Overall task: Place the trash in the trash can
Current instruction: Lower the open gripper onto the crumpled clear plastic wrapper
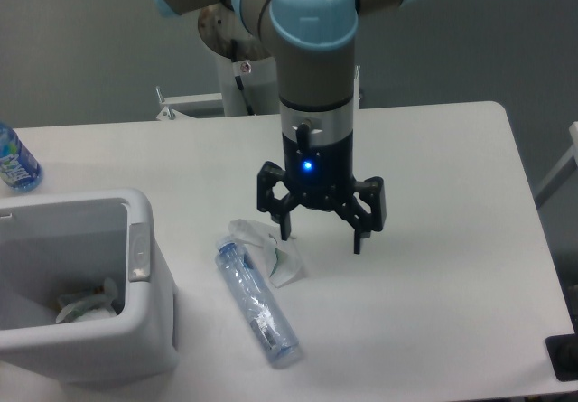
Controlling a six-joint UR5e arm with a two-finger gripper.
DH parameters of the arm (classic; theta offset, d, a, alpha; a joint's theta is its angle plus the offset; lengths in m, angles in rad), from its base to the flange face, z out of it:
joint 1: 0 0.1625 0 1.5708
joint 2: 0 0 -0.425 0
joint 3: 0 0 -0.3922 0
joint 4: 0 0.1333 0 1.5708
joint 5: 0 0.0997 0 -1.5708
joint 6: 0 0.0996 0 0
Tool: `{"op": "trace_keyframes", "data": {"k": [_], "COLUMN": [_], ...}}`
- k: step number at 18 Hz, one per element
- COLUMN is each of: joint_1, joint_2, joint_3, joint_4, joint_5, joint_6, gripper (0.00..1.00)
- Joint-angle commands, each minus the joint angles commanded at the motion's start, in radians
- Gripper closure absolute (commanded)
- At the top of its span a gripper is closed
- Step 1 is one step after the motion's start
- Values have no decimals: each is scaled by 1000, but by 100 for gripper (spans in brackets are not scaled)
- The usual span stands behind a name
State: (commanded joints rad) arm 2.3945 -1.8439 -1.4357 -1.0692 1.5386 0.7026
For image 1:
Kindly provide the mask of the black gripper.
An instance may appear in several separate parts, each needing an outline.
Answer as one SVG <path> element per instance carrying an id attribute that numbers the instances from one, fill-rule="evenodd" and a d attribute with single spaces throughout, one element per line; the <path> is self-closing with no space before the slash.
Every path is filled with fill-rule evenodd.
<path id="1" fill-rule="evenodd" d="M 281 239 L 291 234 L 291 211 L 298 205 L 308 209 L 336 209 L 354 230 L 353 253 L 361 252 L 362 240 L 383 230 L 387 217 L 385 183 L 379 176 L 356 181 L 352 173 L 353 134 L 339 142 L 299 150 L 295 141 L 283 136 L 284 167 L 266 161 L 257 175 L 256 206 L 268 212 L 280 227 Z M 288 193 L 275 197 L 274 187 L 283 183 Z"/>

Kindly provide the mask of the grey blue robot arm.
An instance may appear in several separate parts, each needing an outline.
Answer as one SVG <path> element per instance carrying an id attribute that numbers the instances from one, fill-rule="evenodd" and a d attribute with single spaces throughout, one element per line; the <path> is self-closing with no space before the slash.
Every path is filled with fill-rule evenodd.
<path id="1" fill-rule="evenodd" d="M 256 199 L 282 238 L 299 206 L 337 214 L 356 243 L 381 231 L 384 182 L 352 171 L 355 37 L 362 15 L 414 0 L 154 1 L 168 15 L 225 5 L 275 59 L 284 164 L 263 164 Z"/>

